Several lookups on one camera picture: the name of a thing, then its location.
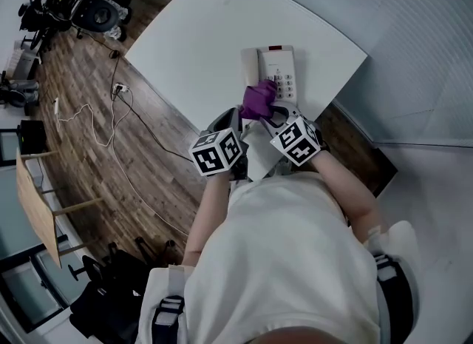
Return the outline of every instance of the cord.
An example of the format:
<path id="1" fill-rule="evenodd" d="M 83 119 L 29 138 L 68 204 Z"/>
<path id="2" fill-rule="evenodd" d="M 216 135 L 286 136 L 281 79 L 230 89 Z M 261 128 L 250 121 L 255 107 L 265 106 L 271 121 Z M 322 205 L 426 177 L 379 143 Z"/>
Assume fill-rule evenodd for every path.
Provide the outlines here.
<path id="1" fill-rule="evenodd" d="M 122 173 L 125 175 L 125 178 L 126 180 L 128 181 L 130 187 L 133 189 L 133 191 L 136 193 L 136 195 L 143 201 L 143 203 L 145 204 L 146 207 L 148 207 L 156 216 L 159 217 L 159 219 L 161 219 L 165 224 L 167 224 L 168 226 L 170 226 L 171 228 L 175 229 L 176 231 L 178 231 L 180 234 L 184 235 L 185 237 L 188 237 L 188 235 L 178 229 L 176 226 L 173 226 L 171 223 L 169 223 L 166 219 L 164 219 L 159 212 L 157 212 L 156 210 L 154 210 L 150 205 L 148 205 L 148 203 L 144 200 L 144 198 L 140 195 L 140 193 L 136 190 L 135 186 L 133 185 L 132 181 L 130 180 L 130 178 L 128 177 L 128 175 L 126 174 L 126 171 L 125 169 L 123 168 L 121 162 L 118 160 L 118 156 L 117 156 L 117 153 L 115 152 L 115 133 L 116 133 L 116 129 L 118 127 L 118 124 L 130 113 L 130 111 L 132 111 L 137 117 L 138 119 L 141 121 L 141 123 L 145 126 L 145 128 L 148 130 L 148 132 L 152 135 L 154 141 L 156 141 L 157 144 L 159 144 L 159 146 L 165 150 L 166 152 L 168 153 L 171 153 L 173 155 L 176 155 L 176 156 L 179 156 L 180 158 L 183 158 L 187 161 L 190 161 L 190 159 L 182 156 L 182 155 L 179 155 L 178 153 L 176 152 L 172 152 L 168 149 L 166 149 L 162 144 L 161 142 L 159 142 L 159 140 L 156 138 L 156 136 L 154 135 L 154 133 L 151 131 L 151 129 L 149 128 L 149 126 L 143 121 L 143 119 L 140 117 L 140 115 L 135 112 L 135 110 L 133 109 L 133 101 L 134 101 L 134 97 L 133 97 L 133 92 L 131 89 L 127 89 L 127 91 L 129 91 L 130 95 L 132 96 L 132 102 L 129 104 L 128 102 L 126 102 L 124 100 L 124 98 L 120 95 L 120 91 L 117 91 L 117 92 L 114 92 L 113 90 L 113 84 L 114 84 L 114 80 L 115 80 L 115 73 L 117 71 L 117 67 L 118 67 L 118 63 L 120 61 L 120 57 L 118 57 L 117 59 L 117 62 L 115 64 L 115 68 L 113 69 L 113 73 L 112 73 L 112 82 L 110 84 L 110 99 L 111 99 L 111 102 L 112 102 L 112 105 L 110 107 L 110 110 L 112 111 L 112 134 L 110 135 L 110 138 L 109 140 L 103 144 L 103 143 L 100 143 L 97 139 L 97 135 L 95 133 L 95 128 L 94 128 L 94 111 L 92 110 L 91 106 L 89 104 L 84 104 L 71 118 L 68 118 L 68 119 L 60 119 L 59 118 L 59 112 L 58 114 L 56 115 L 56 127 L 57 127 L 57 130 L 59 132 L 59 129 L 61 128 L 61 122 L 68 122 L 68 121 L 71 121 L 73 119 L 75 119 L 75 117 L 77 117 L 81 112 L 82 110 L 85 108 L 85 107 L 88 107 L 90 112 L 92 113 L 92 132 L 94 134 L 94 138 L 95 138 L 95 143 L 97 143 L 98 145 L 100 146 L 104 146 L 104 147 L 108 147 L 110 145 L 110 143 L 112 143 L 112 153 L 113 155 L 115 156 L 115 160 L 117 161 L 117 164 L 118 166 L 120 167 Z M 114 110 L 114 105 L 115 105 L 115 101 L 116 101 L 116 98 L 119 97 L 119 99 L 128 106 L 128 110 L 126 111 L 126 113 L 120 118 L 118 119 L 117 123 L 114 124 L 115 122 L 115 110 Z"/>
<path id="2" fill-rule="evenodd" d="M 104 46 L 105 48 L 107 48 L 108 50 L 110 50 L 110 54 L 109 54 L 109 57 L 110 58 L 117 58 L 117 57 L 120 57 L 120 53 L 117 51 L 117 50 L 113 50 L 112 48 L 110 48 L 108 45 L 106 45 L 105 43 L 103 43 L 102 41 L 100 40 L 97 40 L 96 38 L 94 38 L 92 35 L 90 35 L 89 33 L 86 33 L 84 31 L 81 32 L 82 34 L 85 34 L 89 37 L 92 38 L 93 41 L 96 41 L 97 43 L 99 43 L 100 45 Z"/>

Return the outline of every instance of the shoulder strap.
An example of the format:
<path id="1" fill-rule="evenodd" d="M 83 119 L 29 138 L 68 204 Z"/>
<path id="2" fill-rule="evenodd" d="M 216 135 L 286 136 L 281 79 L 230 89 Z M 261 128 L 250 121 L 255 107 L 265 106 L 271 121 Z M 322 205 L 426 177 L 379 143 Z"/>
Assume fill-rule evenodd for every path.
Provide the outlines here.
<path id="1" fill-rule="evenodd" d="M 179 316 L 184 310 L 184 268 L 169 266 L 169 297 L 161 300 L 152 320 L 153 344 L 177 344 Z"/>
<path id="2" fill-rule="evenodd" d="M 378 269 L 377 297 L 381 344 L 402 344 L 418 318 L 418 287 L 410 267 L 400 257 L 384 253 L 381 248 L 381 227 L 370 232 L 367 248 Z"/>

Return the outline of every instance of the black strap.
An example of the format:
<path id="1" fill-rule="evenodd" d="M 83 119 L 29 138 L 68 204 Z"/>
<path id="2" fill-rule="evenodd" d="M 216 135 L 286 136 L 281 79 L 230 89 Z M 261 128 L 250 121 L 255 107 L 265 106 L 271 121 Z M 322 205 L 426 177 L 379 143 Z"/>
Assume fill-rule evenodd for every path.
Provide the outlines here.
<path id="1" fill-rule="evenodd" d="M 165 305 L 178 304 L 177 308 L 167 307 Z M 177 344 L 177 331 L 179 330 L 179 315 L 184 310 L 184 298 L 179 295 L 161 300 L 160 305 L 156 308 L 152 322 L 152 340 L 153 344 Z M 158 319 L 160 313 L 169 313 L 174 315 L 171 317 L 173 321 L 168 320 L 167 323 L 162 323 Z"/>
<path id="2" fill-rule="evenodd" d="M 391 344 L 402 344 L 414 328 L 413 300 L 409 281 L 398 261 L 386 254 L 377 256 L 375 259 L 378 267 L 378 282 L 389 310 Z M 392 267 L 395 275 L 388 280 L 383 280 L 379 273 L 386 267 Z"/>

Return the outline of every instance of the white table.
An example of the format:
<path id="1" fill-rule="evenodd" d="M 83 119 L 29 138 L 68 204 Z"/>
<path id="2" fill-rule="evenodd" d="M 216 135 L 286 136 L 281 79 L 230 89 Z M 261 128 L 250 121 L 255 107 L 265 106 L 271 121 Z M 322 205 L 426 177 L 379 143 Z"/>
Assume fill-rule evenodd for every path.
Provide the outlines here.
<path id="1" fill-rule="evenodd" d="M 298 105 L 315 120 L 367 55 L 338 30 L 291 0 L 172 0 L 126 59 L 198 130 L 242 103 L 240 50 L 294 47 Z M 281 158 L 255 124 L 245 137 L 248 176 L 263 178 Z"/>

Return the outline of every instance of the white telephone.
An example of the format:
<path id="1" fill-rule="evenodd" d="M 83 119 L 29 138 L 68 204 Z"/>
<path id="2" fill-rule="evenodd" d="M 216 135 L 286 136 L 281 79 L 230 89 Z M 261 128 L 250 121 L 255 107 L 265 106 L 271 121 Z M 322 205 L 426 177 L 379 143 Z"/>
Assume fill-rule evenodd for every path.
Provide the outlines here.
<path id="1" fill-rule="evenodd" d="M 297 106 L 294 51 L 291 45 L 245 48 L 241 51 L 245 86 L 257 85 L 262 80 L 277 83 L 276 101 Z"/>

